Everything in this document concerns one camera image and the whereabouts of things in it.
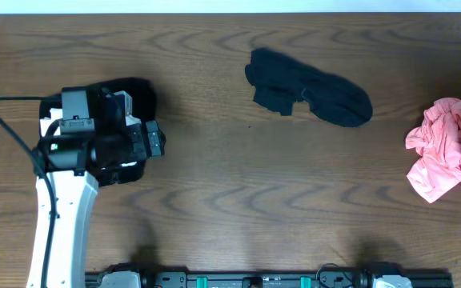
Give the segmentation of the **black t-shirt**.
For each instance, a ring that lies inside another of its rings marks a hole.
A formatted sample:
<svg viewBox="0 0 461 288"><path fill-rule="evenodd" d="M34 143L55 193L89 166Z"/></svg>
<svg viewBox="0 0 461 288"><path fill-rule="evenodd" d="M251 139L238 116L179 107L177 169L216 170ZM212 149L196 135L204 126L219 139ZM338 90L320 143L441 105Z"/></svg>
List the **black t-shirt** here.
<svg viewBox="0 0 461 288"><path fill-rule="evenodd" d="M282 116L291 116L297 102L306 102L317 118L343 127L359 127L373 115L360 86L274 50L253 50L245 75L255 88L254 102Z"/></svg>

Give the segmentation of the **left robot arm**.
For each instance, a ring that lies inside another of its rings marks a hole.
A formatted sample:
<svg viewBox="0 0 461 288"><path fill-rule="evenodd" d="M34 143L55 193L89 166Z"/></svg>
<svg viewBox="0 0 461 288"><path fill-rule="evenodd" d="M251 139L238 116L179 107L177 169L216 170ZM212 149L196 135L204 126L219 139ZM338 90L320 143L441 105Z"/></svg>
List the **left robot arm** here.
<svg viewBox="0 0 461 288"><path fill-rule="evenodd" d="M148 90L65 88L40 103L38 218L28 287L83 287L99 188L138 181L164 154Z"/></svg>

